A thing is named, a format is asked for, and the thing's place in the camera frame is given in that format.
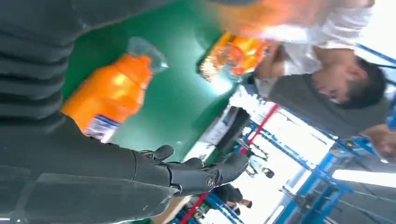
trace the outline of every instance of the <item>man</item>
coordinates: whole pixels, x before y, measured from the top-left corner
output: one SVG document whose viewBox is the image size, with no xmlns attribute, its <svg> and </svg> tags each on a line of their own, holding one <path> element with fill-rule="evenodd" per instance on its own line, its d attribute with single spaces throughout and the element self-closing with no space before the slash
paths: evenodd
<svg viewBox="0 0 396 224">
<path fill-rule="evenodd" d="M 374 1 L 334 2 L 310 30 L 312 44 L 274 43 L 252 82 L 260 95 L 311 126 L 341 138 L 367 136 L 380 155 L 395 157 L 396 134 L 386 126 L 385 75 L 353 51 Z"/>
<path fill-rule="evenodd" d="M 226 184 L 221 187 L 213 189 L 213 192 L 221 201 L 228 205 L 231 209 L 240 215 L 239 205 L 244 205 L 247 208 L 251 208 L 253 202 L 243 198 L 242 193 L 238 188 L 234 188 L 231 184 Z"/>
<path fill-rule="evenodd" d="M 233 181 L 248 159 L 163 163 L 85 137 L 60 113 L 73 43 L 170 0 L 13 0 L 0 7 L 0 217 L 116 223 L 162 213 L 173 196 Z"/>
</svg>

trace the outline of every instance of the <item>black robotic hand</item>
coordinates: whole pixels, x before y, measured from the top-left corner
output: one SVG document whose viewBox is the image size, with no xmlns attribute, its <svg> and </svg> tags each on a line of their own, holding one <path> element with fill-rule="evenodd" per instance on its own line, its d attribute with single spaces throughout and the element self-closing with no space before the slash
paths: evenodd
<svg viewBox="0 0 396 224">
<path fill-rule="evenodd" d="M 229 183 L 239 177 L 249 165 L 249 159 L 241 153 L 233 154 L 224 163 L 206 164 L 198 158 L 185 163 L 161 161 L 170 157 L 174 150 L 162 146 L 155 152 L 140 151 L 145 157 L 158 161 L 157 166 L 166 167 L 170 175 L 170 187 L 178 189 L 174 196 L 201 194 Z"/>
</svg>

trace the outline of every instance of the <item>plastic wrap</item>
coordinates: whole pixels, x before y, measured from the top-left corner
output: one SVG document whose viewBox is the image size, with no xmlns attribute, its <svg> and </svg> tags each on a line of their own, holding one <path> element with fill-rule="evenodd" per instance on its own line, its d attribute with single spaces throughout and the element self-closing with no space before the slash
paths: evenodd
<svg viewBox="0 0 396 224">
<path fill-rule="evenodd" d="M 12 223 L 122 223 L 161 214 L 177 189 L 0 166 L 0 217 Z"/>
<path fill-rule="evenodd" d="M 150 69 L 155 73 L 159 73 L 168 68 L 168 64 L 163 54 L 148 41 L 139 38 L 131 37 L 128 40 L 127 53 L 134 58 L 146 56 L 150 59 Z"/>
</svg>

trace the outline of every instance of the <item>white shirt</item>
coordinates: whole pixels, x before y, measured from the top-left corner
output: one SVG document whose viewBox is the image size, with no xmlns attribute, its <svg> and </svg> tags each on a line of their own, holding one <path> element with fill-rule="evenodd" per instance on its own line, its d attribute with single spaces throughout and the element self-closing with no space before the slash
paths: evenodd
<svg viewBox="0 0 396 224">
<path fill-rule="evenodd" d="M 331 10 L 308 29 L 309 44 L 284 43 L 290 57 L 285 61 L 285 75 L 313 73 L 322 68 L 313 46 L 325 49 L 354 49 L 371 16 L 372 7 Z"/>
</svg>

